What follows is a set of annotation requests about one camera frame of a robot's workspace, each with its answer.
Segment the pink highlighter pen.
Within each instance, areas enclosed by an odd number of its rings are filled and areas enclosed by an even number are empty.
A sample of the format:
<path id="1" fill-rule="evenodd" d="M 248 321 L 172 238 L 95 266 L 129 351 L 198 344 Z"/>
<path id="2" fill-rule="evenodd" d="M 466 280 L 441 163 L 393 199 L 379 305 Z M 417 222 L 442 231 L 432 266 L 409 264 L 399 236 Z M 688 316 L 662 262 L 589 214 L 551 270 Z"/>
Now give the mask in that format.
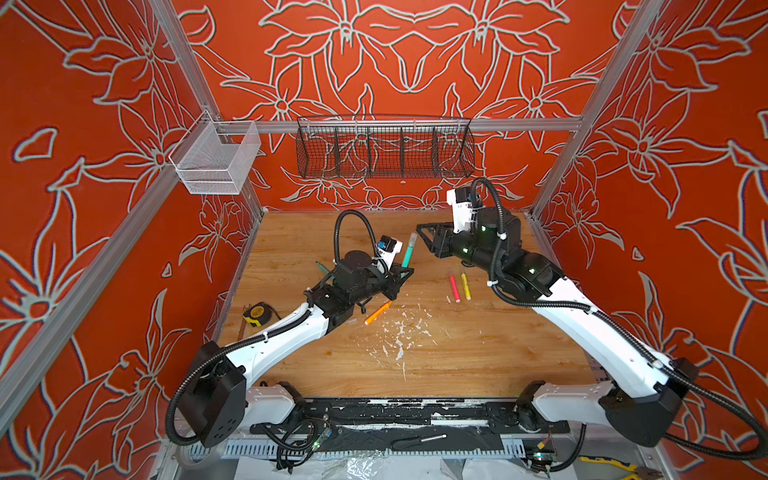
<path id="1" fill-rule="evenodd" d="M 456 278 L 455 278 L 455 276 L 453 274 L 449 274 L 448 275 L 448 279 L 449 279 L 449 283 L 450 283 L 451 290 L 452 290 L 453 300 L 456 303 L 459 303 L 461 301 L 461 295 L 460 295 L 460 292 L 459 292 L 458 284 L 456 282 Z"/>

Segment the yellow highlighter pen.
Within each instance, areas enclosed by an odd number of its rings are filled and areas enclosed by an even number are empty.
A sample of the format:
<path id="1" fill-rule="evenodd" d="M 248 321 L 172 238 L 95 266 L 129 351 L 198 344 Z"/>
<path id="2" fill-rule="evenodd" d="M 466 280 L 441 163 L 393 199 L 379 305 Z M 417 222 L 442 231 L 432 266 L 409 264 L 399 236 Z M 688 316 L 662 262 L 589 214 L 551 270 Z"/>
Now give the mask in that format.
<path id="1" fill-rule="evenodd" d="M 472 295 L 471 295 L 468 277 L 465 273 L 461 273 L 460 277 L 461 277 L 462 289 L 465 295 L 465 299 L 467 301 L 470 301 L 472 299 Z"/>

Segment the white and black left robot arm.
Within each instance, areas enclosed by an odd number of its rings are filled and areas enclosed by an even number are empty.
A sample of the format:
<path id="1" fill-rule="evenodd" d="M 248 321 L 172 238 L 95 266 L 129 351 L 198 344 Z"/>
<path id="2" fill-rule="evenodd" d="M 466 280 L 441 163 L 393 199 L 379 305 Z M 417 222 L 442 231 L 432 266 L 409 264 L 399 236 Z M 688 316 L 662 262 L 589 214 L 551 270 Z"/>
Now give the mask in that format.
<path id="1" fill-rule="evenodd" d="M 328 335 L 375 296 L 396 300 L 414 269 L 383 260 L 362 266 L 363 257 L 349 253 L 272 327 L 225 347 L 214 341 L 200 347 L 167 407 L 168 439 L 179 446 L 213 447 L 241 425 L 255 424 L 257 406 L 246 398 L 247 391 L 268 370 Z"/>

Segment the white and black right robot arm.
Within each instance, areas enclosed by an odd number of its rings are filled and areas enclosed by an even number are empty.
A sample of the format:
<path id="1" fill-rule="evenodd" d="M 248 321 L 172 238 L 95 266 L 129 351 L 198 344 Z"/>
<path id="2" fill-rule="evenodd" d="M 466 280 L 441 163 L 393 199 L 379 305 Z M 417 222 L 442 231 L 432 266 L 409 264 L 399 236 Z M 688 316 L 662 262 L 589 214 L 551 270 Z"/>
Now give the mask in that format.
<path id="1" fill-rule="evenodd" d="M 689 391 L 684 381 L 698 375 L 689 361 L 672 360 L 610 325 L 555 264 L 523 248 L 521 221 L 510 212 L 499 217 L 485 207 L 468 220 L 420 224 L 416 231 L 436 257 L 494 273 L 502 293 L 556 325 L 607 371 L 607 380 L 590 385 L 529 384 L 518 399 L 524 428 L 573 421 L 609 426 L 644 447 L 662 440 Z"/>

